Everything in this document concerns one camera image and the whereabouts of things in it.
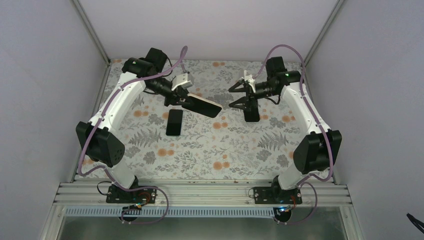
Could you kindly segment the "phone with pink case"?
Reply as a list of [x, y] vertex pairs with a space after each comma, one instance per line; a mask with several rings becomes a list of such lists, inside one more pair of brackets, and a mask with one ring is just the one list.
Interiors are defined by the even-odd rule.
[[183, 109], [209, 118], [215, 118], [223, 110], [222, 105], [192, 93], [187, 95], [185, 102], [188, 105], [183, 105]]

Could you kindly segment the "black phone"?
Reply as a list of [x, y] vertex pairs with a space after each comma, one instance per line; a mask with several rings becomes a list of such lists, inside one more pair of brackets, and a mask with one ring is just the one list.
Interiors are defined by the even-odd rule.
[[167, 136], [179, 136], [182, 130], [183, 110], [170, 109], [165, 134]]

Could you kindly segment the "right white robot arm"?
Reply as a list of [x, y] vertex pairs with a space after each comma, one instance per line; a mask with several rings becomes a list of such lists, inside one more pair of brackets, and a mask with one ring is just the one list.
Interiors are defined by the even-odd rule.
[[302, 74], [286, 69], [281, 56], [267, 59], [266, 81], [257, 83], [252, 74], [242, 71], [241, 77], [229, 88], [230, 93], [245, 93], [245, 96], [229, 104], [229, 107], [243, 111], [246, 122], [258, 122], [259, 99], [278, 96], [284, 100], [304, 133], [304, 138], [293, 153], [294, 164], [274, 178], [271, 184], [271, 198], [278, 204], [290, 197], [290, 191], [299, 187], [310, 177], [317, 178], [316, 172], [333, 167], [340, 149], [342, 135], [332, 130], [316, 112], [314, 104], [307, 94]]

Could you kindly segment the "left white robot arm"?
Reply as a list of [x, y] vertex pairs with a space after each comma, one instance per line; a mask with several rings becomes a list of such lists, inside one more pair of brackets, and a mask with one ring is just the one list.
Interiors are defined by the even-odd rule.
[[131, 57], [124, 62], [118, 83], [106, 102], [88, 122], [81, 121], [76, 126], [81, 146], [76, 172], [80, 177], [103, 170], [124, 201], [131, 203], [139, 197], [144, 187], [138, 185], [137, 177], [122, 161], [125, 145], [116, 137], [116, 131], [134, 100], [145, 89], [163, 96], [165, 106], [194, 105], [187, 91], [191, 79], [186, 69], [174, 81], [164, 77], [176, 67], [185, 67], [183, 60], [187, 51], [188, 46], [183, 46], [179, 59], [168, 69], [164, 69], [167, 55], [156, 48], [151, 48], [146, 57]]

